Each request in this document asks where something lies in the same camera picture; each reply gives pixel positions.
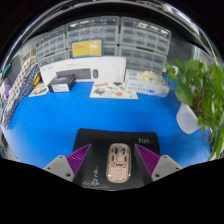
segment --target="plant leaf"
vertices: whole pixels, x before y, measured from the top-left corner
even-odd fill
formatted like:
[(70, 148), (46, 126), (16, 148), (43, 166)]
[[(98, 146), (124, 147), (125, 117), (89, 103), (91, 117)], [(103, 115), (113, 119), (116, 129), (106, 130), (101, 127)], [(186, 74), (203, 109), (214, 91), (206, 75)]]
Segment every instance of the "plant leaf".
[(184, 71), (185, 71), (185, 69), (184, 69), (184, 63), (181, 62), (181, 61), (179, 61), (179, 60), (177, 60), (177, 59), (174, 59), (173, 61), (174, 61), (175, 65), (178, 67), (179, 71), (181, 73), (184, 73)]
[(202, 123), (202, 117), (201, 117), (201, 115), (198, 117), (198, 125), (201, 125), (201, 123)]
[(189, 60), (185, 63), (185, 71), (188, 72), (190, 70), (200, 72), (200, 61), (199, 60)]
[(205, 130), (205, 124), (202, 125), (201, 132)]
[(212, 101), (212, 113), (214, 114), (215, 113), (215, 105), (214, 105), (214, 102)]
[(170, 64), (165, 64), (165, 68), (169, 71), (175, 74), (175, 68)]
[(223, 145), (223, 136), (221, 135), (219, 141), (218, 141), (218, 144), (217, 144), (217, 149), (216, 149), (216, 159), (219, 158), (219, 154), (222, 150), (222, 145)]
[(170, 79), (172, 79), (174, 82), (177, 82), (178, 83), (178, 79), (176, 77), (176, 75), (172, 72), (169, 72), (168, 75), (167, 75)]
[(221, 116), (219, 125), (222, 126), (223, 124), (224, 124), (224, 111), (222, 112), (222, 116)]
[(216, 64), (213, 64), (212, 71), (213, 71), (213, 75), (216, 79), (215, 90), (217, 92), (217, 95), (221, 96), (222, 95), (222, 83), (223, 83), (222, 71)]
[(179, 84), (175, 89), (175, 93), (180, 102), (193, 106), (192, 93), (188, 86)]

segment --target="computer mouse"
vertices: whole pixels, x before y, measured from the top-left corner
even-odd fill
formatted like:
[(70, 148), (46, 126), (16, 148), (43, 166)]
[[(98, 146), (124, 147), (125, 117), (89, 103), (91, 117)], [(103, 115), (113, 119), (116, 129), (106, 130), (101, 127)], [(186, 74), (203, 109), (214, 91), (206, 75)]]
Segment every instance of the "computer mouse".
[(112, 183), (126, 182), (131, 173), (131, 150), (123, 143), (112, 144), (108, 152), (107, 179)]
[(93, 78), (94, 78), (94, 79), (97, 79), (98, 76), (99, 76), (99, 75), (98, 75), (98, 70), (97, 70), (97, 69), (94, 69), (94, 70), (93, 70)]

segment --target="green plant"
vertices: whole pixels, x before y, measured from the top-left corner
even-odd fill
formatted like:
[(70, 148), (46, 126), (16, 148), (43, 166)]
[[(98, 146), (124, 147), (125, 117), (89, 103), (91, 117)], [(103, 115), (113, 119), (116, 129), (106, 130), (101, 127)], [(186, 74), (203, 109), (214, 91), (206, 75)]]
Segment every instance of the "green plant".
[(191, 107), (198, 117), (201, 132), (210, 129), (209, 143), (214, 143), (209, 160), (222, 150), (224, 137), (224, 70), (213, 64), (212, 67), (199, 60), (181, 62), (174, 60), (178, 73), (166, 64), (168, 77), (178, 84), (174, 89), (180, 102)]

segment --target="yellow sign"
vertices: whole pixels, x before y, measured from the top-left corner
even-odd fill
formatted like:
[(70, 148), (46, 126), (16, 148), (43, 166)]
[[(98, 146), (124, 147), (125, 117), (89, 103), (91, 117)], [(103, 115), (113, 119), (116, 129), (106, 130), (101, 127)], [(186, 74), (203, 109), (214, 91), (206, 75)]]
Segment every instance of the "yellow sign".
[(87, 40), (72, 43), (72, 57), (102, 56), (102, 40)]

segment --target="white flower pot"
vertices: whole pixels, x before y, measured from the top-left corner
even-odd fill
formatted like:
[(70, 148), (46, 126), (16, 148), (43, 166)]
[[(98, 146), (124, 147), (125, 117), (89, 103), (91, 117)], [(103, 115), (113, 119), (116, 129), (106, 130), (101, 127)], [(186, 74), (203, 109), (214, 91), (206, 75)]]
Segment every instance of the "white flower pot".
[(193, 110), (184, 103), (181, 104), (176, 119), (179, 127), (186, 134), (192, 134), (201, 128), (201, 126), (198, 125), (198, 118)]

